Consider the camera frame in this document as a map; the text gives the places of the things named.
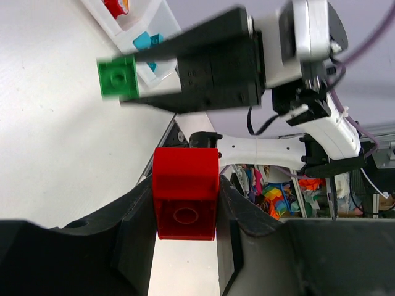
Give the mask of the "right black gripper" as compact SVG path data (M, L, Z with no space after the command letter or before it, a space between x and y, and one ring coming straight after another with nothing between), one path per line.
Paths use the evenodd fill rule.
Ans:
M180 57L181 90L124 94L120 104L148 105L172 113L259 105L265 92L262 32L246 36L248 21L246 8L235 6L152 48L133 52L136 62Z

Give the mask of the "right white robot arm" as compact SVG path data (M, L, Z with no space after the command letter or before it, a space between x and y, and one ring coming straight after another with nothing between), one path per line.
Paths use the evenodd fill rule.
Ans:
M335 95L325 62L338 79L348 47L343 24L326 1L290 1L277 13L254 20L234 7L159 45L120 56L123 62L176 59L181 89L167 94L123 95L123 104L144 104L178 115L259 106L272 93L275 119L303 130L302 137L263 139L268 128L249 126L250 138L196 131L189 147L157 148L154 176L218 176L222 165L256 163L301 171L310 177L363 167L362 129Z

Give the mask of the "red long lego brick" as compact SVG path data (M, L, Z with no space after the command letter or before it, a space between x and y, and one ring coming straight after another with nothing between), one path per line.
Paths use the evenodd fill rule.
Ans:
M159 239L212 241L218 196L217 148L154 151L152 197Z

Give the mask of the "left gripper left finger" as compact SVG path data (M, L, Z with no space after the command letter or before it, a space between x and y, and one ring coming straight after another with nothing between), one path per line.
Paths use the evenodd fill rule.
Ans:
M156 240L151 180L63 228L1 221L2 295L146 295Z

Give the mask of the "green square lego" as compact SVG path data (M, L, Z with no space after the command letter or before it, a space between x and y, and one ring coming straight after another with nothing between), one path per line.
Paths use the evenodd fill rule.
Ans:
M119 97L121 101L139 98L134 57L98 59L96 65L102 97Z

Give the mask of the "teal square lego brick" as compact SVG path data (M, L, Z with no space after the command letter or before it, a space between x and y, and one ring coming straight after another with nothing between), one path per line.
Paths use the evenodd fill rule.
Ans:
M154 47L158 44L160 44L164 40L164 37L161 34L155 34L150 36L150 46L149 47Z

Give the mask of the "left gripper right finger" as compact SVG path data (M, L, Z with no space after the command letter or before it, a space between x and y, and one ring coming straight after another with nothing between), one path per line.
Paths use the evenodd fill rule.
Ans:
M280 222L220 177L221 295L393 295L394 221Z

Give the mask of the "red rounded lego brick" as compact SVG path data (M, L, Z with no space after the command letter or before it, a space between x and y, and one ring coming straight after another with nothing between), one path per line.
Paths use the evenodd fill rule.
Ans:
M115 19L120 15L129 13L128 0L103 0L103 3Z

